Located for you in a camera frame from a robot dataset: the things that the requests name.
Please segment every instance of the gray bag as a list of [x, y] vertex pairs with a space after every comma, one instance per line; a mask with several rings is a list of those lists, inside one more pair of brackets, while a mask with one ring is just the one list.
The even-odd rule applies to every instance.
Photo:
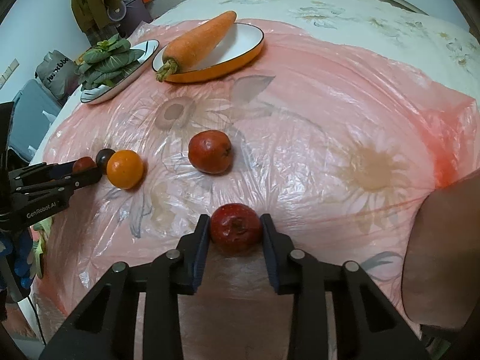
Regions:
[[78, 87], [78, 75], [75, 74], [75, 62], [68, 59], [61, 52], [48, 52], [43, 62], [37, 66], [35, 77], [39, 77], [42, 84], [52, 92], [58, 100], [66, 101]]

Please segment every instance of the oval plate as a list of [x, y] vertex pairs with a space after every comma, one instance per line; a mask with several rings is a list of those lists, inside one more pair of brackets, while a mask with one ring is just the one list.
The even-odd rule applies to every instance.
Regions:
[[80, 96], [80, 101], [83, 104], [100, 104], [118, 95], [132, 82], [139, 78], [143, 71], [145, 71], [150, 61], [159, 52], [159, 45], [160, 43], [158, 42], [158, 40], [152, 39], [132, 46], [132, 49], [144, 51], [143, 55], [138, 58], [140, 66], [138, 66], [138, 68], [128, 77], [124, 78], [112, 88], [107, 85], [100, 85], [98, 88], [83, 91]]
[[[225, 38], [194, 69], [184, 73], [170, 74], [169, 83], [201, 83], [236, 71], [252, 61], [263, 48], [263, 31], [251, 24], [235, 23]], [[163, 66], [164, 47], [157, 54], [152, 68], [158, 71]]]

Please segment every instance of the blue bin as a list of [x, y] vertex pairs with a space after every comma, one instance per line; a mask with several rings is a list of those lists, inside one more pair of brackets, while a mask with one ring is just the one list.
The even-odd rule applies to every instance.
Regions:
[[14, 100], [15, 112], [10, 133], [9, 146], [26, 162], [32, 161], [31, 146], [38, 149], [50, 128], [44, 112], [55, 117], [62, 107], [52, 99], [34, 79], [27, 81]]

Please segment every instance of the plastic sheet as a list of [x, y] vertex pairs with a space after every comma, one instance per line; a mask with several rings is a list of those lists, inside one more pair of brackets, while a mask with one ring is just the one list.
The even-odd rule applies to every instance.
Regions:
[[[60, 125], [45, 161], [132, 149], [148, 173], [135, 191], [104, 178], [75, 192], [55, 217], [40, 298], [67, 314], [112, 263], [152, 261], [200, 214], [240, 202], [269, 212], [321, 261], [360, 262], [403, 312], [403, 257], [419, 205], [479, 165], [474, 99], [368, 50], [242, 21], [262, 28], [266, 44], [245, 69], [195, 85], [158, 83], [147, 70], [112, 101], [81, 105]], [[132, 39], [165, 45], [197, 24], [146, 25]], [[226, 175], [189, 164], [188, 142], [205, 129], [233, 143]], [[179, 302], [186, 359], [285, 358], [291, 298], [270, 288], [260, 248], [224, 258], [212, 247], [198, 294]]]

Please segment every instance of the red fruit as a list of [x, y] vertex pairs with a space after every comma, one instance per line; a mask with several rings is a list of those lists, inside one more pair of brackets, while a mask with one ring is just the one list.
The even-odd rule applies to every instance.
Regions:
[[243, 254], [260, 242], [263, 231], [254, 210], [230, 203], [217, 208], [210, 220], [210, 237], [225, 254]]
[[72, 169], [72, 173], [79, 173], [91, 168], [95, 168], [97, 164], [90, 157], [82, 157], [75, 161]]
[[225, 172], [233, 161], [229, 137], [217, 130], [198, 133], [188, 144], [188, 159], [201, 172], [212, 175]]

